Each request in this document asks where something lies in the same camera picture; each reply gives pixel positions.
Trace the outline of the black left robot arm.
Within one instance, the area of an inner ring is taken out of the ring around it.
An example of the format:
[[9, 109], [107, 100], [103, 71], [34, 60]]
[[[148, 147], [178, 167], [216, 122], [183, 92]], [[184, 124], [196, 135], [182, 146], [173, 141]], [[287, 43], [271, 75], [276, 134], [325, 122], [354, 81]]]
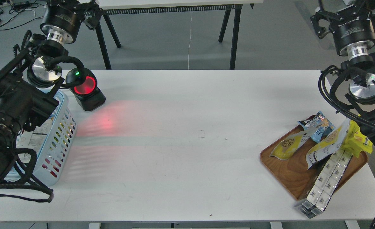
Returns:
[[81, 23], [97, 28], [102, 13], [95, 0], [48, 0], [42, 34], [28, 30], [22, 44], [13, 48], [14, 58], [0, 70], [0, 189], [29, 189], [49, 196], [13, 198], [38, 203], [53, 199], [53, 190], [33, 174], [35, 150], [19, 149], [16, 141], [23, 131], [33, 131], [49, 119], [59, 105], [57, 91], [70, 89], [85, 111], [106, 100], [92, 71], [64, 48], [75, 42]]

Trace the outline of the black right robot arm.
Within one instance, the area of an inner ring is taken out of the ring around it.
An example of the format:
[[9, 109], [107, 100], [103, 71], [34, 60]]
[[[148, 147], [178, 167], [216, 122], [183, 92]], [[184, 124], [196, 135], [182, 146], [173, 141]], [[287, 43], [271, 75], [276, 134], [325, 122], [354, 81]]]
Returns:
[[322, 39], [331, 33], [336, 53], [348, 58], [340, 67], [331, 65], [321, 72], [319, 92], [375, 145], [375, 109], [367, 112], [360, 107], [375, 104], [375, 52], [368, 52], [375, 46], [375, 0], [356, 0], [337, 12], [326, 11], [321, 0], [318, 4], [310, 17], [315, 34]]

